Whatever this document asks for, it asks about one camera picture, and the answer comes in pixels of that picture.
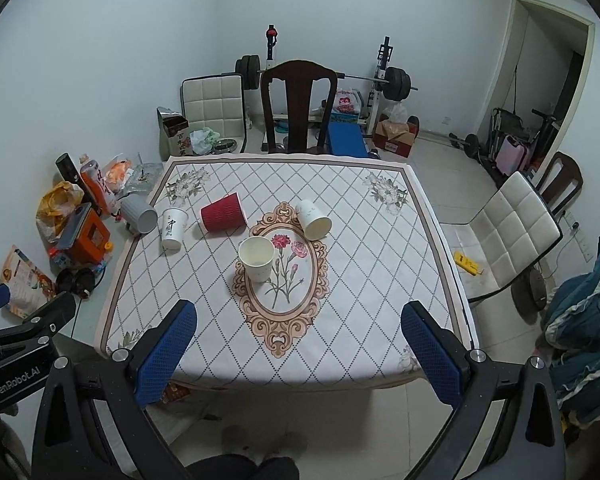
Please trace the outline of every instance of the red cup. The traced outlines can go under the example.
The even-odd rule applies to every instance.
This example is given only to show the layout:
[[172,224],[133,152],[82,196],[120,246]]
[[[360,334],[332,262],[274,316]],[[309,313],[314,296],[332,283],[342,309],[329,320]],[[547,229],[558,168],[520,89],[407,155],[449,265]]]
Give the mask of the red cup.
[[202,223],[209,232],[227,231],[247,225],[237,193],[225,196],[200,210]]

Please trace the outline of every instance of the yellow plastic bag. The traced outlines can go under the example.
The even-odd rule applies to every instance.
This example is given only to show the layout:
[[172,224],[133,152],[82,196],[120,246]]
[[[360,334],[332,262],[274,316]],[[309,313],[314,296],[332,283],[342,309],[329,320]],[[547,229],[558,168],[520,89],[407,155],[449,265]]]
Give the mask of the yellow plastic bag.
[[36,225],[49,243],[60,239],[69,216],[80,205],[83,195],[79,186],[63,181],[42,197],[36,211]]

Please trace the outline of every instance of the door frame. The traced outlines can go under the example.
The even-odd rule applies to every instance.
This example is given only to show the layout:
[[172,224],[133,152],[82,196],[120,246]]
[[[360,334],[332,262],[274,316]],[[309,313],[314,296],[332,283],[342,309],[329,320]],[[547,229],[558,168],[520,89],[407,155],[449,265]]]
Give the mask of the door frame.
[[512,33],[513,25],[514,25],[515,15],[516,15],[516,6],[521,5],[523,3],[529,3],[529,4],[539,6],[539,7],[545,7],[546,9],[553,10],[555,12],[559,12],[561,14],[564,14],[565,16],[569,16],[570,18],[577,20],[578,22],[583,23],[589,29],[587,31],[587,46],[585,48],[584,61],[582,63],[582,70],[580,72],[580,78],[578,80],[578,84],[576,85],[576,90],[573,94],[573,99],[571,100],[571,105],[569,106],[567,115],[564,117],[562,126],[558,130],[558,134],[556,135],[554,142],[552,143],[551,148],[549,149],[549,152],[546,154],[544,161],[540,165],[540,168],[538,169],[538,171],[536,172],[536,174],[533,178],[533,184],[537,184],[538,181],[540,180],[540,178],[542,177],[542,174],[544,174],[544,172],[546,171],[546,168],[549,165],[549,161],[551,161],[552,157],[554,156],[554,153],[558,150],[558,147],[560,146],[562,140],[564,139],[564,135],[567,132],[567,130],[569,129],[571,121],[573,120],[573,117],[578,108],[578,104],[580,103],[580,98],[582,97],[582,91],[584,90],[584,86],[586,84],[587,77],[589,75],[589,68],[591,66],[591,58],[593,56],[593,45],[594,45],[594,40],[595,40],[595,36],[596,36],[596,28],[595,28],[596,24],[594,22],[592,22],[591,20],[588,20],[587,18],[580,16],[579,14],[575,14],[574,12],[571,12],[570,10],[563,9],[561,7],[549,4],[542,0],[511,0],[509,21],[507,23],[507,29],[506,29],[504,42],[503,42],[502,49],[500,52],[500,57],[498,58],[498,64],[496,66],[496,70],[494,72],[493,79],[491,81],[491,86],[490,86],[489,92],[487,94],[487,99],[484,102],[482,113],[480,114],[480,117],[478,118],[478,123],[476,124],[476,128],[475,128],[476,132],[478,132],[478,130],[479,130],[482,122],[484,121],[485,117],[487,116],[487,114],[491,113],[491,111],[489,110],[490,105],[491,105],[491,99],[493,97],[493,93],[496,89],[496,85],[500,78],[500,73],[502,72],[502,67],[503,67],[503,63],[505,60],[505,56],[507,54],[507,50],[509,49],[509,45],[511,42],[511,33]]

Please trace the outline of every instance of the orange device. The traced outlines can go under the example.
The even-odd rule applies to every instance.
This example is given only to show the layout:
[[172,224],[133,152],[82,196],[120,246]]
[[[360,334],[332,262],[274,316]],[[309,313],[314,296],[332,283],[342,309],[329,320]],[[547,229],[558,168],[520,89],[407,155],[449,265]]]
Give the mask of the orange device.
[[56,249],[68,253],[79,264],[97,265],[104,258],[109,237],[109,230],[87,202],[80,204],[69,218]]

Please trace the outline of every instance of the tablecloth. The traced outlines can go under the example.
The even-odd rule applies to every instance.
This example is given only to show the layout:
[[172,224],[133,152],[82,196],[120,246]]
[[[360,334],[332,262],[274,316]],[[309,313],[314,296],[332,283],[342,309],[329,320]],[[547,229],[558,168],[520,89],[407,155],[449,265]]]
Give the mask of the tablecloth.
[[[200,208],[237,192],[248,227],[210,234]],[[400,331],[419,300],[470,348],[475,329],[442,230],[412,169],[309,155],[171,158],[148,202],[158,214],[187,195],[183,247],[165,252],[156,229],[129,241],[94,346],[129,348],[178,299],[198,328],[173,379],[199,388],[308,390],[384,387],[422,371]],[[312,200],[333,221],[304,238],[293,209]],[[253,285],[237,259],[250,235],[269,237],[274,271]]]

